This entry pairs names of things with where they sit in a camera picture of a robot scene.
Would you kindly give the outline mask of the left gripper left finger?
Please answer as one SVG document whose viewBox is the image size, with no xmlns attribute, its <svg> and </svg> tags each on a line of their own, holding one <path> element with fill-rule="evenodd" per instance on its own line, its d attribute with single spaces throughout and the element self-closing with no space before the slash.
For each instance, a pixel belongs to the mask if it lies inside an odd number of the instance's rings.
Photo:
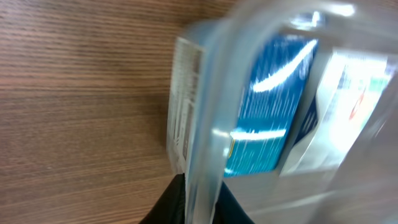
<svg viewBox="0 0 398 224">
<path fill-rule="evenodd" d="M 185 223 L 185 175 L 177 174 L 140 224 Z"/>
</svg>

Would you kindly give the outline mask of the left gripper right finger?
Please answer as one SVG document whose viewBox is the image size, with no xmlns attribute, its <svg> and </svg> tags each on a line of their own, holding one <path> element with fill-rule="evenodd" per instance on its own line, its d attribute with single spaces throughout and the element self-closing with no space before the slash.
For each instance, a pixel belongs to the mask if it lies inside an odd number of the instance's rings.
<svg viewBox="0 0 398 224">
<path fill-rule="evenodd" d="M 224 182 L 215 206 L 213 224 L 254 224 Z"/>
</svg>

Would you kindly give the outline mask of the blue medicine box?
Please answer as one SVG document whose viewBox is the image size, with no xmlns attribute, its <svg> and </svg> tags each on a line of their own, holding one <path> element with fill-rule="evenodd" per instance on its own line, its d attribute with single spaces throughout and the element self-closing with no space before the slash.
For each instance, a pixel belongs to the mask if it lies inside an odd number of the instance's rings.
<svg viewBox="0 0 398 224">
<path fill-rule="evenodd" d="M 254 60 L 224 169 L 237 177 L 276 168 L 294 122 L 318 39 L 277 35 Z"/>
</svg>

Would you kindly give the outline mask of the clear plastic container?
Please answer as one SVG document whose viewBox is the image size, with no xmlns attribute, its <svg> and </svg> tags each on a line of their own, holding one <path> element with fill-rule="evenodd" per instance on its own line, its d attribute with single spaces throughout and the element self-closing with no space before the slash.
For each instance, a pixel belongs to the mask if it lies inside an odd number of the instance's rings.
<svg viewBox="0 0 398 224">
<path fill-rule="evenodd" d="M 396 223 L 397 70 L 337 169 L 279 174 L 296 111 L 274 170 L 224 176 L 251 66 L 277 35 L 318 39 L 313 64 L 333 49 L 397 56 L 397 2 L 242 1 L 178 36 L 167 152 L 185 175 L 185 223 L 213 223 L 222 182 L 254 223 Z"/>
</svg>

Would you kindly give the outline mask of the white medicine box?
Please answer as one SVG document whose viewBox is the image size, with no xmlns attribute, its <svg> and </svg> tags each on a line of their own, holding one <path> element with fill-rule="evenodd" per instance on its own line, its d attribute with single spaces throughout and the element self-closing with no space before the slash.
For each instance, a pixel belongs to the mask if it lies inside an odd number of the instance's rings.
<svg viewBox="0 0 398 224">
<path fill-rule="evenodd" d="M 337 169 L 396 70 L 396 55 L 348 49 L 317 54 L 279 174 Z"/>
</svg>

